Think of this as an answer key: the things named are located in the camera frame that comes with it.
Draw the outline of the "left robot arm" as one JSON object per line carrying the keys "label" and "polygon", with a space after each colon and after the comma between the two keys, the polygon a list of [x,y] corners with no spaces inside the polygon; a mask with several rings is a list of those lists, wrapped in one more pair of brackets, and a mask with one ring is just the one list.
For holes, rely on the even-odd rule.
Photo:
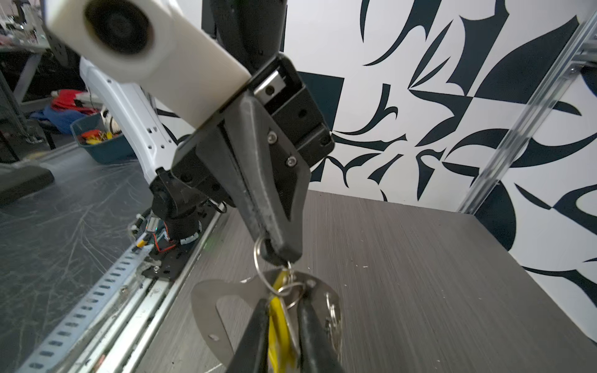
{"label": "left robot arm", "polygon": [[141,163],[152,211],[173,240],[211,200],[236,208],[269,263],[303,254],[311,169],[331,130],[281,53],[284,1],[212,1],[214,28],[175,1],[47,1],[43,19],[80,57]]}

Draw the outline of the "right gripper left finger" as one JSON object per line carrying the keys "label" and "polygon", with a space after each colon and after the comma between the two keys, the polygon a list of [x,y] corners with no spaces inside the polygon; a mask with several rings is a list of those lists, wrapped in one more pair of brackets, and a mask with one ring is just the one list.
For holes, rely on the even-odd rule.
{"label": "right gripper left finger", "polygon": [[264,373],[268,370],[267,348],[269,333],[269,303],[262,298],[239,342],[226,373]]}

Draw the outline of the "yellow key tag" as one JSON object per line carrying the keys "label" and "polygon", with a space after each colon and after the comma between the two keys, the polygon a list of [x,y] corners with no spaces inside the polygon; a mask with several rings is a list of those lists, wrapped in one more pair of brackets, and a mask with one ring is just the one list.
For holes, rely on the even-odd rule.
{"label": "yellow key tag", "polygon": [[272,296],[269,301],[267,357],[272,372],[295,372],[297,354],[292,341],[284,299]]}

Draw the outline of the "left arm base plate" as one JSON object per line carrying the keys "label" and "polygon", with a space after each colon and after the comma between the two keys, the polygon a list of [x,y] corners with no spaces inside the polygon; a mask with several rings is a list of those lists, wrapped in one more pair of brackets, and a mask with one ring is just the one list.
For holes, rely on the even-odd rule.
{"label": "left arm base plate", "polygon": [[183,240],[172,240],[164,223],[158,220],[155,233],[149,233],[149,244],[154,244],[155,238],[158,243],[144,259],[141,270],[143,277],[170,282],[179,278],[197,251],[200,240],[207,236],[208,226],[214,218],[219,217],[219,213],[213,208],[200,208],[198,217],[198,231]]}

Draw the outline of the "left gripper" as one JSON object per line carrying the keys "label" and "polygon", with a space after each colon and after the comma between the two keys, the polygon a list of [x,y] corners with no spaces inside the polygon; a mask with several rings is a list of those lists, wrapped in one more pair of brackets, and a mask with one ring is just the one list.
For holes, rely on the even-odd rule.
{"label": "left gripper", "polygon": [[278,53],[179,146],[170,172],[235,205],[251,236],[266,240],[266,261],[281,265],[303,255],[308,169],[333,149],[316,101]]}

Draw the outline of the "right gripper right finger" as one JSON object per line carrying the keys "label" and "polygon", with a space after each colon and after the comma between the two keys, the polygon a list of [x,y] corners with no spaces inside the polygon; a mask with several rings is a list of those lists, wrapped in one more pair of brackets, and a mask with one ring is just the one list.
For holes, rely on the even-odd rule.
{"label": "right gripper right finger", "polygon": [[309,298],[299,301],[297,316],[301,372],[344,372]]}

